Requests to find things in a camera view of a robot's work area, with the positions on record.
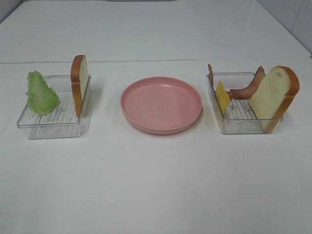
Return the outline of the green lettuce leaf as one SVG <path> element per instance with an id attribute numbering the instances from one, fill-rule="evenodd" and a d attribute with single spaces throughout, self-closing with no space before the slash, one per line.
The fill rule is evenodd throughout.
<path id="1" fill-rule="evenodd" d="M 60 100 L 56 92 L 47 85 L 42 74 L 36 70 L 29 72 L 27 81 L 26 95 L 30 110 L 42 116 L 53 112 Z"/>

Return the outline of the pink round plate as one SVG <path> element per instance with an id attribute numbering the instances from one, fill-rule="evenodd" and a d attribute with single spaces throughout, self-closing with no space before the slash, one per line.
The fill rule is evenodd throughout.
<path id="1" fill-rule="evenodd" d="M 199 92 L 170 77 L 151 77 L 129 85 L 120 98 L 128 122 L 151 134 L 168 135 L 189 128 L 202 110 Z"/>

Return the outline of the right clear plastic container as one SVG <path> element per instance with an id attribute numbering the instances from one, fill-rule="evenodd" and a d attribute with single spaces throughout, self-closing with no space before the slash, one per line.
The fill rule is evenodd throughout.
<path id="1" fill-rule="evenodd" d="M 258 119 L 247 99 L 231 99 L 223 112 L 216 97 L 216 89 L 221 81 L 226 91 L 248 86 L 255 76 L 254 72 L 213 73 L 211 81 L 207 74 L 208 95 L 221 133 L 223 134 L 264 134 L 270 124 L 278 125 L 283 118 Z"/>

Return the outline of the bread slice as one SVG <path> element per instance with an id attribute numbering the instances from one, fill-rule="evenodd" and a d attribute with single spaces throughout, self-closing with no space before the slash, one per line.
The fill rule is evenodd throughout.
<path id="1" fill-rule="evenodd" d="M 70 79 L 76 116 L 79 117 L 88 83 L 88 67 L 85 55 L 75 56 L 71 66 Z"/>
<path id="2" fill-rule="evenodd" d="M 300 89 L 295 72 L 286 66 L 276 66 L 265 75 L 249 105 L 262 122 L 264 132 L 273 132 Z"/>

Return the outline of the yellow cheese slice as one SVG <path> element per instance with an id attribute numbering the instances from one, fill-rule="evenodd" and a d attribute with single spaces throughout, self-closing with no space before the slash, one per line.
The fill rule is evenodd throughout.
<path id="1" fill-rule="evenodd" d="M 227 106 L 230 104 L 230 97 L 221 81 L 218 82 L 215 94 L 216 94 L 220 109 L 222 113 L 224 114 Z"/>

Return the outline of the curved bacon strip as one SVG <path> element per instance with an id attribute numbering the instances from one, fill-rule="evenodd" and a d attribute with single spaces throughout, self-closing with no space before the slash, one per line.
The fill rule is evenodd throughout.
<path id="1" fill-rule="evenodd" d="M 227 91 L 230 99 L 250 99 L 257 91 L 262 79 L 265 77 L 265 71 L 262 66 L 258 68 L 251 83 L 243 89 L 231 89 Z"/>

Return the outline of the clear plastic container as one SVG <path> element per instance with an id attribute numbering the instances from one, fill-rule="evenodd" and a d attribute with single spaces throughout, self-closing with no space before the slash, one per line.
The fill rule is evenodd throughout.
<path id="1" fill-rule="evenodd" d="M 17 121 L 17 128 L 22 130 L 28 139 L 79 137 L 87 133 L 92 116 L 92 108 L 89 105 L 92 92 L 91 75 L 88 76 L 79 116 L 76 115 L 70 76 L 44 76 L 43 78 L 47 85 L 56 92 L 59 98 L 58 106 L 53 112 L 41 116 L 34 113 L 27 104 Z"/>
<path id="2" fill-rule="evenodd" d="M 208 95 L 221 133 L 223 134 L 264 134 L 270 124 L 278 125 L 283 118 L 258 119 L 247 99 L 231 99 L 223 112 L 216 97 L 216 89 L 221 81 L 226 91 L 248 86 L 255 76 L 254 72 L 213 73 L 211 81 L 207 74 Z"/>

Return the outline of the left clear plastic container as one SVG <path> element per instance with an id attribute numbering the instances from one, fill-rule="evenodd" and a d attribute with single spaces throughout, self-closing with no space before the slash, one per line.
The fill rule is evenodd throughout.
<path id="1" fill-rule="evenodd" d="M 92 108 L 89 105 L 92 92 L 91 75 L 88 76 L 79 116 L 76 115 L 70 76 L 44 76 L 43 78 L 47 85 L 56 92 L 59 98 L 58 106 L 53 112 L 41 116 L 34 113 L 27 104 L 17 121 L 17 128 L 22 130 L 28 139 L 79 137 L 87 133 L 92 116 Z"/>

